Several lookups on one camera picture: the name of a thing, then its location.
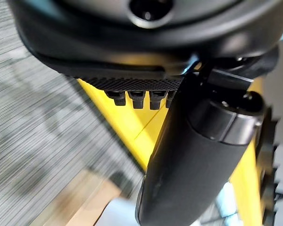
black plastic tab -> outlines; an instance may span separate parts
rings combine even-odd
[[[150,109],[159,110],[160,101],[166,97],[167,91],[150,91]]]
[[[114,100],[116,106],[125,106],[126,105],[126,96],[124,91],[105,91],[106,95]]]
[[[175,96],[176,91],[169,91],[168,96],[166,97],[166,108],[170,108],[172,100]]]
[[[134,109],[143,109],[143,100],[145,98],[145,91],[128,91],[129,97],[132,99]]]

wooden board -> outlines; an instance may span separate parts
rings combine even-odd
[[[92,226],[106,205],[120,193],[112,182],[82,170],[31,226]]]

bolt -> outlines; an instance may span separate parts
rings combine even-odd
[[[224,107],[228,107],[228,106],[229,106],[228,103],[225,102],[225,101],[222,101],[221,103],[222,103],[222,105],[223,105]]]

